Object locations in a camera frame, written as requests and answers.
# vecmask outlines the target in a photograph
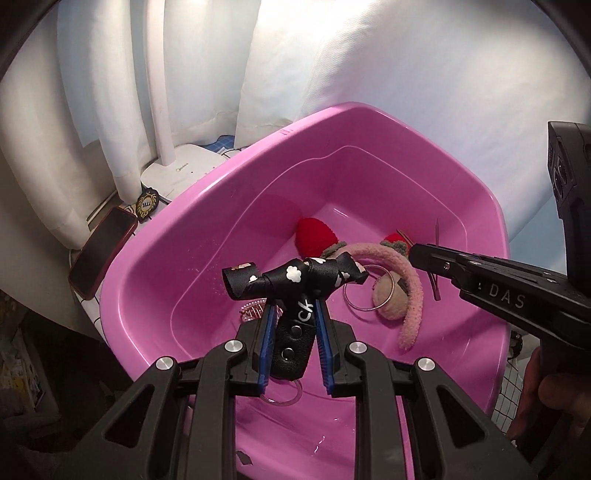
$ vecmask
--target smartphone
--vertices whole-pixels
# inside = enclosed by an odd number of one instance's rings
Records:
[[[68,280],[85,300],[90,300],[105,278],[107,269],[138,226],[138,218],[114,207],[102,219],[70,269]]]

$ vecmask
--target white flower print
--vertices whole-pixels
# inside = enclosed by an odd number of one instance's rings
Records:
[[[291,280],[294,283],[299,283],[301,281],[301,271],[299,271],[297,267],[290,265],[287,267],[286,277],[288,280]]]

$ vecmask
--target lamp base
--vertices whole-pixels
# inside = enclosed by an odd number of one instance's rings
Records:
[[[179,145],[174,153],[177,159],[163,166],[160,159],[144,170],[144,187],[156,189],[165,202],[171,202],[193,183],[222,164],[226,158],[197,145]]]

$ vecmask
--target triangular cutout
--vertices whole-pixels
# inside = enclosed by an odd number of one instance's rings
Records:
[[[142,432],[152,395],[154,395],[154,386],[146,386],[107,430],[105,439],[125,447],[135,447]]]
[[[441,401],[447,427],[456,448],[484,440],[484,431],[470,414],[460,405],[455,397],[444,387],[437,387],[437,395]]]

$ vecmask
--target beige plush ball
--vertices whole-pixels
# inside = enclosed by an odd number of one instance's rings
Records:
[[[387,304],[378,309],[378,313],[388,320],[399,320],[404,318],[408,308],[408,291],[406,283],[401,280],[400,275],[396,272],[390,272],[394,278],[394,293],[392,298],[388,300]],[[383,275],[374,285],[374,292],[372,293],[372,300],[374,307],[381,305],[390,295],[392,291],[392,280],[388,275]]]

